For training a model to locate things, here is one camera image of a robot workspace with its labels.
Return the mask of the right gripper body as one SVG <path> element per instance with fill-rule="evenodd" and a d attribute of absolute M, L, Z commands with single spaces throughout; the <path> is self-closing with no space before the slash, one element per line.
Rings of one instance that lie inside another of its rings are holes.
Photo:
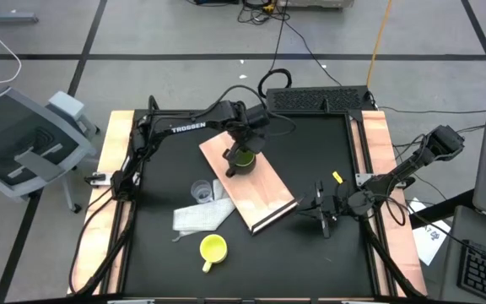
<path fill-rule="evenodd" d="M 340 195 L 342 187 L 342 183 L 337 183 L 331 193 L 326 193 L 323 182 L 315 182 L 314 216 L 320 223 L 324 237 L 331 236 L 330 225 L 334 224 L 339 216 L 346 214 L 345 198 Z"/>

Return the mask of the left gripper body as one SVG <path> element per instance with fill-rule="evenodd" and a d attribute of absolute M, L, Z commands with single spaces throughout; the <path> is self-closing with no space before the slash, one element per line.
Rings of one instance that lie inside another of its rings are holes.
<path fill-rule="evenodd" d="M 265 146 L 266 135 L 261 128 L 250 128 L 247 126 L 232 129 L 232 151 L 250 151 L 259 154 Z"/>

